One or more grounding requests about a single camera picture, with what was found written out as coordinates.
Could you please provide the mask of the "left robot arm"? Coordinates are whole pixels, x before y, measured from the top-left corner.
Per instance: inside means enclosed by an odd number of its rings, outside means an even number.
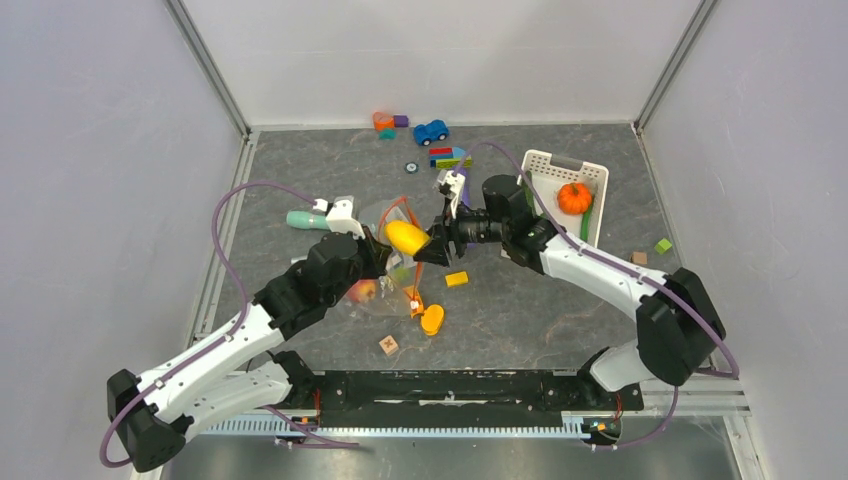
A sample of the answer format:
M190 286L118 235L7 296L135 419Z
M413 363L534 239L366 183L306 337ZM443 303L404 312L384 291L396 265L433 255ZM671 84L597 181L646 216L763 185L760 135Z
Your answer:
M110 425L101 463L154 470L207 427L233 415L285 402L306 405L313 379L274 359L245 377L228 375L253 357L322 320L361 280L385 275L390 246L371 234L329 233L306 258L270 280L240 313L204 340L141 374L122 369L107 381Z

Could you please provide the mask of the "red apple toy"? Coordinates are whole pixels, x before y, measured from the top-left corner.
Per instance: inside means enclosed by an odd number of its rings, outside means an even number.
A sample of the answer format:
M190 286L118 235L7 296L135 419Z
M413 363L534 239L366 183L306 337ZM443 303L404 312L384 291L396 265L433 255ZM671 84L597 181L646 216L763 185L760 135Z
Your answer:
M373 279L363 279L355 283L347 293L347 297L355 304L369 303L374 300L379 290L379 283Z

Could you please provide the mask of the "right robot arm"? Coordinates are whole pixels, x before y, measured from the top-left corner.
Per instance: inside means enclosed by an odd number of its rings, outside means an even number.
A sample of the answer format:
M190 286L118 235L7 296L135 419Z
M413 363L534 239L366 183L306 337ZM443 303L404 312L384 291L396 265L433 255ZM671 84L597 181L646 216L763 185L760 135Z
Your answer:
M679 387L723 343L724 327L693 272L639 267L589 245L535 214L510 175L484 182L484 205L476 210L456 191L463 182L461 175L442 173L442 213L428 230L388 229L391 243L417 262L441 266L462 257L470 244L498 243L514 263L572 283L626 314L636 324L635 339L602 349L580 370L577 392L585 405L602 408L619 390L649 379Z

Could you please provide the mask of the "clear zip bag orange zipper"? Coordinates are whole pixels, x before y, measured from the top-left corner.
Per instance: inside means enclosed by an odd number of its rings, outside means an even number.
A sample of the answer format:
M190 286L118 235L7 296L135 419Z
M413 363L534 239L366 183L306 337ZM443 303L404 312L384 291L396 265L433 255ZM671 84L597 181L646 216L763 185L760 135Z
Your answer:
M379 242L391 245L384 233L384 227L393 220L402 220L416 223L411 212L406 196L396 197L391 200L383 200L368 205L359 210L357 219L367 227L374 238ZM414 270L414 280L410 284L401 284L395 281L391 274L399 267L407 267ZM411 256L402 254L393 249L387 265L387 274L376 279L379 290L374 300L369 303L355 304L345 296L341 304L351 317L356 316L410 316L410 302L417 300L424 306L424 302L418 292L418 283L422 274L422 268Z

